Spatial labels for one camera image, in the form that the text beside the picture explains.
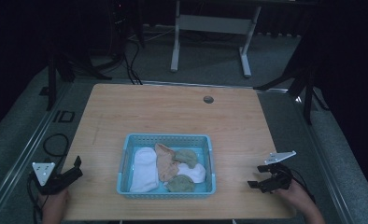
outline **white metal frame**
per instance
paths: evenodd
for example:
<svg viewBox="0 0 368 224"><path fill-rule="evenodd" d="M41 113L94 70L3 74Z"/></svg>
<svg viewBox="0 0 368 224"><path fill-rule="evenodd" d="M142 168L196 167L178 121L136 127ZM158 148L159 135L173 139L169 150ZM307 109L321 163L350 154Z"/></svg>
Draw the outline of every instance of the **white metal frame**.
<svg viewBox="0 0 368 224"><path fill-rule="evenodd" d="M261 7L256 7L251 20L183 15L180 14L180 1L177 0L175 45L173 46L170 70L172 72L176 72L178 70L180 30L218 32L247 36L245 45L239 48L239 55L242 62L243 75L245 77L251 77L250 66L248 63L248 46L250 45L251 37L253 37L260 11Z"/></svg>

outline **crumpled fabric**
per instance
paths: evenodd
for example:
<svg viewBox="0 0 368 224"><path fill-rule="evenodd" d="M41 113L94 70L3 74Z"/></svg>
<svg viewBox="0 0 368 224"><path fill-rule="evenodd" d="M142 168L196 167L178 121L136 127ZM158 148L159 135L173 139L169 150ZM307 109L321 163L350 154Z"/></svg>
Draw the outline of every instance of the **crumpled fabric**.
<svg viewBox="0 0 368 224"><path fill-rule="evenodd" d="M178 173L178 161L174 161L175 151L163 144L155 144L157 153L158 177L161 181L166 182L172 179Z"/></svg>
<svg viewBox="0 0 368 224"><path fill-rule="evenodd" d="M205 181L206 169L201 163L197 163L193 169L190 169L187 163L178 165L178 175L189 176L193 183L199 184Z"/></svg>
<svg viewBox="0 0 368 224"><path fill-rule="evenodd" d="M187 163L188 166L193 169L198 163L198 157L196 153L190 149L180 149L175 152L175 161Z"/></svg>
<svg viewBox="0 0 368 224"><path fill-rule="evenodd" d="M177 175L166 184L170 192L194 192L195 184L187 175Z"/></svg>
<svg viewBox="0 0 368 224"><path fill-rule="evenodd" d="M148 192L159 186L157 155L153 148L142 147L134 154L134 177L130 192Z"/></svg>

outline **metal stand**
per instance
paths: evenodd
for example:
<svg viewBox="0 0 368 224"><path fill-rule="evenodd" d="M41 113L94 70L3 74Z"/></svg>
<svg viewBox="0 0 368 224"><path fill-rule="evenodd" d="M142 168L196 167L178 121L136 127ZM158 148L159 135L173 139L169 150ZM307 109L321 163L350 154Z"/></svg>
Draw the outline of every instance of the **metal stand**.
<svg viewBox="0 0 368 224"><path fill-rule="evenodd" d="M256 7L252 20L183 15L180 14L180 1L177 1L175 45L173 46L170 70L172 72L176 72L178 70L180 30L217 32L247 36L245 45L239 48L239 55L242 62L243 75L245 77L251 77L250 66L248 63L248 46L250 45L251 37L254 34L260 12L261 7Z"/></svg>
<svg viewBox="0 0 368 224"><path fill-rule="evenodd" d="M103 80L111 80L111 77L106 77L103 74L99 73L97 69L92 67L91 65L87 65L84 62L80 61L76 57L71 54L65 52L58 52L57 49L50 49L48 56L48 107L47 110L50 111L53 105L56 102L56 70L59 71L63 81L72 82L75 78L73 71L69 68L68 62L71 62L86 71L88 74Z"/></svg>

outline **gray carpet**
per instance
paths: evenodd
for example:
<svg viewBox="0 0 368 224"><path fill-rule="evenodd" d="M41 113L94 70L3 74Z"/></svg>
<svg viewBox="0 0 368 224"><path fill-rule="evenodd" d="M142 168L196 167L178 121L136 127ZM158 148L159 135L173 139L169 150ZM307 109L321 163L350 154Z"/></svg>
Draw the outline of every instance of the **gray carpet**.
<svg viewBox="0 0 368 224"><path fill-rule="evenodd" d="M145 83L149 84L158 81L254 87L281 75L299 41L299 38L291 37L273 39L270 36L255 36L248 54L253 76L244 78L237 49L244 41L243 36L235 36L223 42L209 41L204 43L194 42L194 38L195 36L190 36L190 34L182 38L179 66L176 73L170 72L173 37L169 34L147 41L146 48L139 51L133 69ZM128 45L128 58L131 59L134 53L135 45ZM105 61L106 57L93 57L94 64ZM124 66L119 66L112 71L109 70L103 71L107 76L113 77L113 80L108 82L129 83ZM68 85L59 82L59 93L64 94L64 98L58 102L55 110L46 113L47 98L38 95L41 88L47 85L46 70L34 78L0 124L0 186L13 163L26 148L32 134L39 130L38 124L42 120L45 121L47 128L41 134L41 139L31 142L34 144L34 154L30 155L28 161L43 161L48 156L42 149L42 141L46 137L54 133L64 133L70 140L74 137L81 112L86 105L92 86L98 82L101 81L88 76L78 76L74 83ZM286 89L289 85L290 80L276 87ZM368 185L363 181L364 178L361 176L357 163L348 153L350 148L345 138L342 138L339 127L334 123L333 116L314 105L312 111L314 125L308 127L301 117L301 105L296 104L294 99L286 93L268 91L261 92L259 96L271 135L276 144L276 150L297 151L295 159L287 160L285 163L289 167L301 171L308 187L315 194L318 206L327 223L345 223L345 219L338 212L339 209L336 207L335 199L332 198L331 189L326 186L326 178L321 172L320 162L316 159L318 155L316 150L320 149L329 152L325 155L326 161L331 165L332 175L346 199L350 211L348 223L368 223ZM75 112L73 122L54 122L53 118L57 111ZM56 153L64 148L63 144L59 142L52 142L51 145L51 148L57 150ZM18 182L12 184L16 187L7 191L9 197L2 206L0 223L32 222L32 205L25 189L27 174L30 171L31 166L28 163L24 171L18 174L21 176ZM350 193L353 190L357 191L356 194ZM301 214L293 219L236 220L236 222L304 223Z"/></svg>

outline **table leg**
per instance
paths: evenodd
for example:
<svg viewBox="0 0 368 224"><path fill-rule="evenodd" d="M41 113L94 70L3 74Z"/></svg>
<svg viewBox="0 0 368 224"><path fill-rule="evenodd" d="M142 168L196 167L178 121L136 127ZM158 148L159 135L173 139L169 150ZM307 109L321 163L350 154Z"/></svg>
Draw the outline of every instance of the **table leg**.
<svg viewBox="0 0 368 224"><path fill-rule="evenodd" d="M256 7L253 18L248 29L247 39L245 46L239 48L240 60L242 61L243 75L245 77L251 77L250 66L248 64L248 46L250 45L251 37L254 35L254 30L257 25L257 19L259 18L261 7Z"/></svg>
<svg viewBox="0 0 368 224"><path fill-rule="evenodd" d="M176 26L175 26L175 45L173 46L172 64L170 71L176 72L178 70L178 54L180 53L180 1L176 2Z"/></svg>

